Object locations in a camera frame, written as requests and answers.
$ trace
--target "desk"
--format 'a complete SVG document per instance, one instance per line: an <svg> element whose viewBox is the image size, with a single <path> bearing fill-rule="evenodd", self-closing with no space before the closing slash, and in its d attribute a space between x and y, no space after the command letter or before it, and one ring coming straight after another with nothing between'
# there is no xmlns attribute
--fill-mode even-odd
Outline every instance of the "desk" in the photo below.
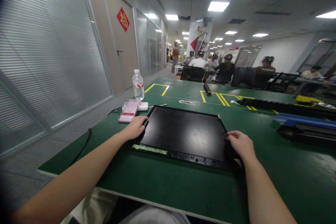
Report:
<svg viewBox="0 0 336 224"><path fill-rule="evenodd" d="M336 83L334 82L323 82L320 80L311 80L311 79L304 79L304 78L296 78L295 79L296 82L300 82L300 86L295 90L294 92L294 96L297 96L298 93L300 92L300 90L307 84L307 83L313 83L313 84L319 84L319 85L326 85L326 86L336 86Z"/></svg>
<svg viewBox="0 0 336 224"><path fill-rule="evenodd" d="M288 142L277 133L276 112L231 104L241 97L294 103L288 94L239 89L158 78L145 88L144 102L218 115L227 130L250 136L259 161L298 223L335 223L336 151ZM193 100L195 105L179 103ZM137 115L147 115L139 111ZM102 144L126 124L112 113L92 128L82 156ZM67 169L84 146L88 132L39 167L45 174L58 175ZM217 223L248 223L247 189L244 177L197 164L123 146L106 169L97 187L127 198L160 206Z"/></svg>

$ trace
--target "hair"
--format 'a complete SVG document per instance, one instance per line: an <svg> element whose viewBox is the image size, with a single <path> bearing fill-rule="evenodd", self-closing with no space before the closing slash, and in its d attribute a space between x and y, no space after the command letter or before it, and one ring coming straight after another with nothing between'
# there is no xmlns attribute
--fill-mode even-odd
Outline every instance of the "hair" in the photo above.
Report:
<svg viewBox="0 0 336 224"><path fill-rule="evenodd" d="M227 54L224 56L224 59L227 60L227 64L226 64L226 69L231 69L231 60L232 60L233 56L232 54Z"/></svg>

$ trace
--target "water bottle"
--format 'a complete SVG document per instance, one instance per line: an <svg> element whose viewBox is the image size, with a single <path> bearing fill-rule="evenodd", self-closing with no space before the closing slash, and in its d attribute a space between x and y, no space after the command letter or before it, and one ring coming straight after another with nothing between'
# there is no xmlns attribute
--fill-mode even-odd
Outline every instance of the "water bottle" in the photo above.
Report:
<svg viewBox="0 0 336 224"><path fill-rule="evenodd" d="M145 97L144 92L144 80L140 75L139 69L134 69L133 75L133 88L134 88L134 96L136 99L143 100Z"/></svg>

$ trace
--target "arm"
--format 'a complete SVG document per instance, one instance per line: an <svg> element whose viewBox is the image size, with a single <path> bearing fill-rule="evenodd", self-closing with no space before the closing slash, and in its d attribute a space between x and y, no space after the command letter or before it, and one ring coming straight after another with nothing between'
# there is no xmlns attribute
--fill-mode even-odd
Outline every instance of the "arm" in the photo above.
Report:
<svg viewBox="0 0 336 224"><path fill-rule="evenodd" d="M295 219L258 161L252 140L240 131L230 131L227 134L228 140L245 165L251 224L295 224Z"/></svg>
<svg viewBox="0 0 336 224"><path fill-rule="evenodd" d="M62 172L13 214L13 222L60 223L91 192L120 147L141 134L147 118L134 117L124 130Z"/></svg>

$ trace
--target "window blind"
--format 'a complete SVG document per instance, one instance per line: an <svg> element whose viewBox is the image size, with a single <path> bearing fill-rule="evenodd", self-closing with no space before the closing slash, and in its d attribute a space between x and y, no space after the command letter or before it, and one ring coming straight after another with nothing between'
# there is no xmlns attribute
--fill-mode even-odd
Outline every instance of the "window blind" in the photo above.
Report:
<svg viewBox="0 0 336 224"><path fill-rule="evenodd" d="M113 95L95 32L88 0L2 0L0 69L50 127Z"/></svg>

